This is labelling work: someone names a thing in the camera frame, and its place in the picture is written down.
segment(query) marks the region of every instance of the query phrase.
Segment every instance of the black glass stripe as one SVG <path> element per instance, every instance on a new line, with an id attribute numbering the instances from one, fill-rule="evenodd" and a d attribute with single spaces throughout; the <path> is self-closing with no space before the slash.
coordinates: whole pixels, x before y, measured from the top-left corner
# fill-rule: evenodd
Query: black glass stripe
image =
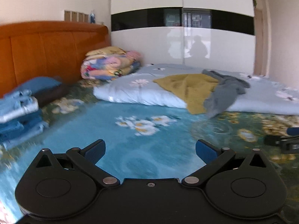
<path id="1" fill-rule="evenodd" d="M 181 26 L 182 7 L 134 10 L 111 15 L 112 31 L 150 27 Z"/>
<path id="2" fill-rule="evenodd" d="M 253 17 L 219 10 L 212 10 L 212 28 L 249 35 L 255 34 Z"/>
<path id="3" fill-rule="evenodd" d="M 111 15 L 112 31 L 167 26 L 209 28 L 249 35 L 255 34 L 253 17 L 220 10 L 164 7 Z"/>

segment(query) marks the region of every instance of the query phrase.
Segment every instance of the blue folded cloth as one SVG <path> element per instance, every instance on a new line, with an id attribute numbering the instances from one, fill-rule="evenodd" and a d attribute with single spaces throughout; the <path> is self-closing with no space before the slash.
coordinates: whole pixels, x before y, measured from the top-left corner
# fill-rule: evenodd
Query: blue folded cloth
<path id="1" fill-rule="evenodd" d="M 48 123 L 46 123 L 45 121 L 40 121 L 39 123 L 37 123 L 36 125 L 31 127 L 26 133 L 20 135 L 17 138 L 4 141 L 1 144 L 3 145 L 3 147 L 6 150 L 10 150 L 10 149 L 16 147 L 17 145 L 29 140 L 31 137 L 34 137 L 34 136 L 42 133 L 44 131 L 44 128 L 47 128 L 47 127 L 49 127 Z"/>
<path id="2" fill-rule="evenodd" d="M 46 89 L 51 89 L 62 84 L 61 82 L 50 77 L 35 77 L 20 86 L 16 87 L 12 92 L 30 90 L 32 95 Z"/>
<path id="3" fill-rule="evenodd" d="M 26 134 L 36 124 L 42 122 L 41 110 L 0 124 L 0 142 L 9 141 Z"/>
<path id="4" fill-rule="evenodd" d="M 30 90 L 16 91 L 11 94 L 6 94 L 4 98 L 0 99 L 0 116 L 4 116 L 11 111 L 32 103 L 33 100 Z"/>
<path id="5" fill-rule="evenodd" d="M 296 136 L 299 135 L 299 127 L 290 127 L 286 130 L 286 133 L 289 136 Z"/>

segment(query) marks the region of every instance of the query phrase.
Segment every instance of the bedsheet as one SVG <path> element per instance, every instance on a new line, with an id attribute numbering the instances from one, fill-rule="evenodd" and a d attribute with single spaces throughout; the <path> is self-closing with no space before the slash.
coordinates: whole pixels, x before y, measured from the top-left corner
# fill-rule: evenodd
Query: bedsheet
<path id="1" fill-rule="evenodd" d="M 201 73 L 202 70 L 203 68 L 185 65 L 150 64 L 134 74 L 119 78 L 110 84 L 95 87 L 94 95 L 98 99 L 110 102 L 186 108 L 184 101 L 162 89 L 153 80 L 170 75 Z M 215 71 L 243 79 L 251 86 L 246 89 L 246 94 L 238 96 L 228 111 L 299 115 L 299 92 L 297 90 L 264 77 L 239 72 Z"/>
<path id="2" fill-rule="evenodd" d="M 43 108 L 44 120 L 51 126 L 48 130 L 14 149 L 2 149 L 0 201 L 13 220 L 21 217 L 14 199 L 15 187 L 44 147 L 62 153 L 103 138 L 107 151 L 97 166 L 121 181 L 181 179 L 204 165 L 195 154 L 195 143 L 202 138 L 237 152 L 261 148 L 288 188 L 283 216 L 299 224 L 299 156 L 283 155 L 277 147 L 263 144 L 265 134 L 281 135 L 287 127 L 299 126 L 297 116 L 225 112 L 207 119 L 205 115 L 190 115 L 186 109 L 98 101 L 92 87 L 99 84 L 83 80 L 74 85 L 65 98 Z"/>

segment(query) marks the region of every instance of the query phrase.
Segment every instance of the blue gripper pad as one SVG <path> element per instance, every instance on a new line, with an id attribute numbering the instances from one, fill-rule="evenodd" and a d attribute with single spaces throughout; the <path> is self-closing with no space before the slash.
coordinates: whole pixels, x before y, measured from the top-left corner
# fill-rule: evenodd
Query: blue gripper pad
<path id="1" fill-rule="evenodd" d="M 215 160 L 219 156 L 220 152 L 219 149 L 201 139 L 196 142 L 195 151 L 197 156 L 206 164 L 209 164 L 211 161 Z"/>

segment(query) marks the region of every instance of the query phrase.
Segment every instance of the blue bottle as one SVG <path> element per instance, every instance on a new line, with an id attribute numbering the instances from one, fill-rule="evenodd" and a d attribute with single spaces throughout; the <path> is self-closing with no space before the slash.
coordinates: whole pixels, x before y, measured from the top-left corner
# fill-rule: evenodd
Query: blue bottle
<path id="1" fill-rule="evenodd" d="M 95 24 L 95 11 L 90 13 L 90 23 Z"/>

